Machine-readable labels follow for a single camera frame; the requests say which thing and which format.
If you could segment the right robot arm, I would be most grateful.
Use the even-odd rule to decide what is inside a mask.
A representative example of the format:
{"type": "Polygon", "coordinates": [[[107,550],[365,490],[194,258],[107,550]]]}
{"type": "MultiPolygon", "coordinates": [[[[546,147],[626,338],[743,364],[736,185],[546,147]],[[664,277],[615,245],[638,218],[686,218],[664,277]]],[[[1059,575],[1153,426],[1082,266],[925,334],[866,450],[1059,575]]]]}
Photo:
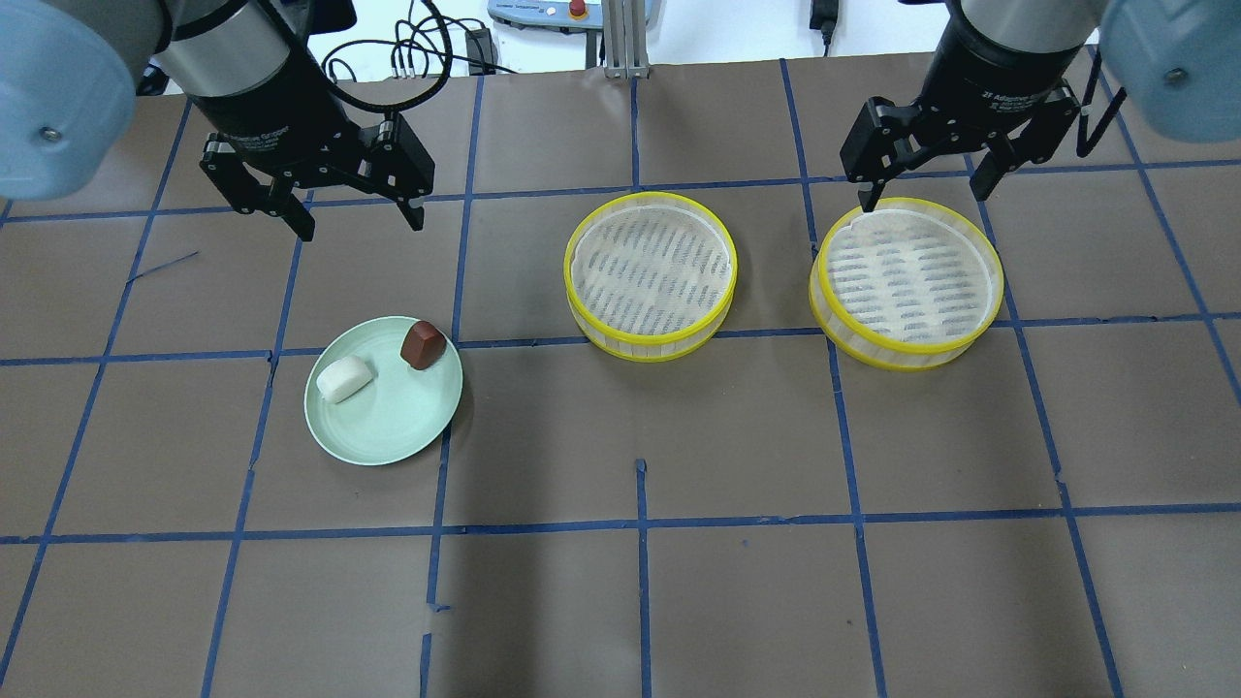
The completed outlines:
{"type": "Polygon", "coordinates": [[[841,147],[860,207],[932,159],[983,153],[980,202],[1069,132],[1087,156],[1126,101],[1167,139],[1239,138],[1236,1],[949,1],[911,106],[872,97],[841,147]]]}

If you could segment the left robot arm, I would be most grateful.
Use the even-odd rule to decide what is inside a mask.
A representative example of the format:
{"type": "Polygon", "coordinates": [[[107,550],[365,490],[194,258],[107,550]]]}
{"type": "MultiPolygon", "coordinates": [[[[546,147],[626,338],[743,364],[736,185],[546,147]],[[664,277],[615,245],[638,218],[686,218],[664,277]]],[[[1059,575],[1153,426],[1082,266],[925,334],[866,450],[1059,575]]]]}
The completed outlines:
{"type": "Polygon", "coordinates": [[[376,106],[325,75],[274,1],[5,1],[1,58],[1,190],[14,202],[87,186],[155,66],[211,123],[199,165],[235,212],[264,212],[310,241],[298,191],[347,186],[424,225],[436,164],[406,114],[448,70],[376,106]]]}

